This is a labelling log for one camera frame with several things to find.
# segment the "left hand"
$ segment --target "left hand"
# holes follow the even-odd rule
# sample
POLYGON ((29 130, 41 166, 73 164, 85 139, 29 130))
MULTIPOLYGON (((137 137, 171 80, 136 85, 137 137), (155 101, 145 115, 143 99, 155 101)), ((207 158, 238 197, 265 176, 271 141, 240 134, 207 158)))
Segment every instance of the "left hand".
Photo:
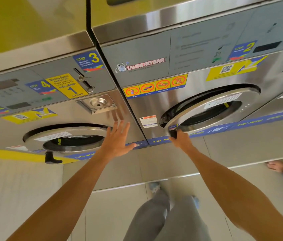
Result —
POLYGON ((135 143, 125 146, 129 127, 129 122, 124 127, 124 121, 121 121, 119 125, 118 122, 115 122, 112 131, 110 127, 108 127, 107 136, 97 152, 111 160, 114 157, 127 154, 134 149, 137 146, 135 143))

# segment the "left arm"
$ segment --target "left arm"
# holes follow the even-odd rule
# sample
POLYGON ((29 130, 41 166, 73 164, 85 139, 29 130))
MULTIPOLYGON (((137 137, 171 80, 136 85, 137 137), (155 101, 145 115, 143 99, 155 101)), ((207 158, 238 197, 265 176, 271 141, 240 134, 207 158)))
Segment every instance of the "left arm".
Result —
POLYGON ((128 153, 136 144, 125 146, 130 124, 115 122, 107 129, 101 148, 51 198, 39 207, 7 241, 66 241, 74 229, 91 192, 109 161, 128 153))

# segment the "qr code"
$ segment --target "qr code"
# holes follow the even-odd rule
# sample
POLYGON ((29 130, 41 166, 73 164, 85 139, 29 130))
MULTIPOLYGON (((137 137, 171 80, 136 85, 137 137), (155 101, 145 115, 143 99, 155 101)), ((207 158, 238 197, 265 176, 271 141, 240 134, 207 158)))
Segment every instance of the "qr code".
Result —
POLYGON ((224 66, 224 67, 222 68, 220 74, 221 74, 221 73, 230 72, 231 69, 232 69, 232 67, 233 67, 233 64, 232 64, 232 65, 228 65, 228 66, 224 66))
POLYGON ((27 116, 22 115, 22 114, 13 115, 13 117, 16 117, 17 119, 21 119, 21 120, 23 120, 23 119, 27 119, 27 118, 28 118, 27 116))

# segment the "leg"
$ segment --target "leg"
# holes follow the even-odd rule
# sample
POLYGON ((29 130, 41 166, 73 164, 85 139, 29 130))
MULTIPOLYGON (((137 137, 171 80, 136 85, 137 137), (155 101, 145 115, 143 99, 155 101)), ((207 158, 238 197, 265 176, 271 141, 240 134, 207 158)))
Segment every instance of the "leg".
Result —
POLYGON ((176 203, 155 241, 211 241, 193 196, 186 196, 176 203))
POLYGON ((154 197, 137 210, 123 241, 153 241, 164 226, 169 210, 168 195, 157 190, 154 197))

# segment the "black handle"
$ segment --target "black handle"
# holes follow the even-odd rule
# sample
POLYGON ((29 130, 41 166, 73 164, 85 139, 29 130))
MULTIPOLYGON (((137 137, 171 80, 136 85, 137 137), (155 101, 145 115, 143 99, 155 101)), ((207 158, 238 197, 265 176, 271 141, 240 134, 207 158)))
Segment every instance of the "black handle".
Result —
POLYGON ((60 164, 60 163, 62 163, 62 160, 56 160, 55 158, 53 158, 52 151, 47 151, 45 153, 44 163, 47 163, 47 164, 60 164))
POLYGON ((171 137, 173 137, 174 139, 177 139, 177 131, 176 130, 170 130, 170 131, 168 131, 168 133, 170 134, 171 137))

